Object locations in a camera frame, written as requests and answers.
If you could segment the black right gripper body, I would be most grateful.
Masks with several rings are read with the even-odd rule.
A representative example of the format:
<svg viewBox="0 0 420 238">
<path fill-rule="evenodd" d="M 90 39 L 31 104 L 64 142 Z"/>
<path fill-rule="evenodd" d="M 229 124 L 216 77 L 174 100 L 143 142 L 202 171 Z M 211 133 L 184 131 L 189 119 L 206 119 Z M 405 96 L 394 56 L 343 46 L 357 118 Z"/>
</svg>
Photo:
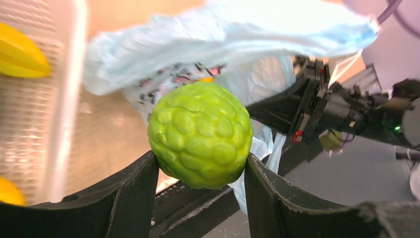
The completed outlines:
<svg viewBox="0 0 420 238">
<path fill-rule="evenodd" d="M 407 78 L 393 85 L 391 93 L 369 94 L 358 85 L 345 88 L 332 82 L 326 64 L 317 65 L 306 57 L 297 57 L 293 65 L 300 65 L 301 72 L 315 67 L 320 85 L 304 93 L 309 98 L 310 120 L 307 128 L 326 129 L 361 136 L 374 141 L 406 148 L 420 146 L 420 82 Z"/>
</svg>

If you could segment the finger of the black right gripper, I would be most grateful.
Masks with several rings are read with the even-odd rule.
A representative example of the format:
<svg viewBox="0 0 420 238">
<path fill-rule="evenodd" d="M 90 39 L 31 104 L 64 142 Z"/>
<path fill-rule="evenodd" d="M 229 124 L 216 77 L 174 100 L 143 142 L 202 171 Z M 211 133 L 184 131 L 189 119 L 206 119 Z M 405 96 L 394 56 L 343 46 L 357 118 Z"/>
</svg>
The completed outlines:
<svg viewBox="0 0 420 238">
<path fill-rule="evenodd" d="M 287 90 L 246 106 L 250 117 L 283 135 L 291 135 L 305 103 L 309 82 L 309 79 L 299 79 Z"/>
</svg>

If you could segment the blue plastic bag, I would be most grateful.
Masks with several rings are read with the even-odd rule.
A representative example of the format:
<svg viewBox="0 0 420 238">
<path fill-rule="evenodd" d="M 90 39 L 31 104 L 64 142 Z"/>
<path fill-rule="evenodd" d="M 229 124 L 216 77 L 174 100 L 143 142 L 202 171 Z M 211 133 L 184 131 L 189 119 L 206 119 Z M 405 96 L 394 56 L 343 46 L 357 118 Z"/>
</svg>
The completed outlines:
<svg viewBox="0 0 420 238">
<path fill-rule="evenodd" d="M 375 20 L 322 0 L 210 0 L 99 34 L 87 48 L 83 83 L 96 95 L 121 90 L 148 125 L 157 102 L 182 86 L 218 84 L 246 107 L 296 82 L 292 56 L 358 54 L 377 33 Z M 250 153 L 277 171 L 286 137 L 251 123 Z M 247 212 L 243 172 L 228 186 Z"/>
</svg>

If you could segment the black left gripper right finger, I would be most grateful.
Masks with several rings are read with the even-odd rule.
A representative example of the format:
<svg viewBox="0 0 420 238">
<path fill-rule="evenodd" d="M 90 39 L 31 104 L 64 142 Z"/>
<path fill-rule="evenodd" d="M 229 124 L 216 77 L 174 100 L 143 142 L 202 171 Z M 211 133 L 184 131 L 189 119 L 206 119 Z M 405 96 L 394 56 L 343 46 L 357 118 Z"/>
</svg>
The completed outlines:
<svg viewBox="0 0 420 238">
<path fill-rule="evenodd" d="M 244 172 L 253 238 L 417 238 L 418 202 L 344 206 L 286 181 L 250 154 Z"/>
</svg>

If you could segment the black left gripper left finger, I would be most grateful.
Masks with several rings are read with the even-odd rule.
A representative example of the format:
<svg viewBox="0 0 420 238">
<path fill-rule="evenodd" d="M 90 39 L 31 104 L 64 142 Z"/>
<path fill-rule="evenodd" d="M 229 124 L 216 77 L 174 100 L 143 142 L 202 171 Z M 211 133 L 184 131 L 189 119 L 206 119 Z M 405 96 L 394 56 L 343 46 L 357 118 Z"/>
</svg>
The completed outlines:
<svg viewBox="0 0 420 238">
<path fill-rule="evenodd" d="M 3 238 L 146 238 L 158 180 L 152 152 L 57 203 L 1 204 Z"/>
</svg>

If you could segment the green bumpy custard apple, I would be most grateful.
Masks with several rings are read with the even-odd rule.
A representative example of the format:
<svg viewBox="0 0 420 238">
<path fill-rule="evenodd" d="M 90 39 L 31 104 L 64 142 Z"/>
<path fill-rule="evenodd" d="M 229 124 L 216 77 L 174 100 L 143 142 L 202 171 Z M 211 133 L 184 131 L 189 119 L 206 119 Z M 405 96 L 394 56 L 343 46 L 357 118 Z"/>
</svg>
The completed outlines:
<svg viewBox="0 0 420 238">
<path fill-rule="evenodd" d="M 147 135 L 166 175 L 192 188 L 220 189 L 241 176 L 253 126 L 247 109 L 227 89 L 195 82 L 157 102 Z"/>
</svg>

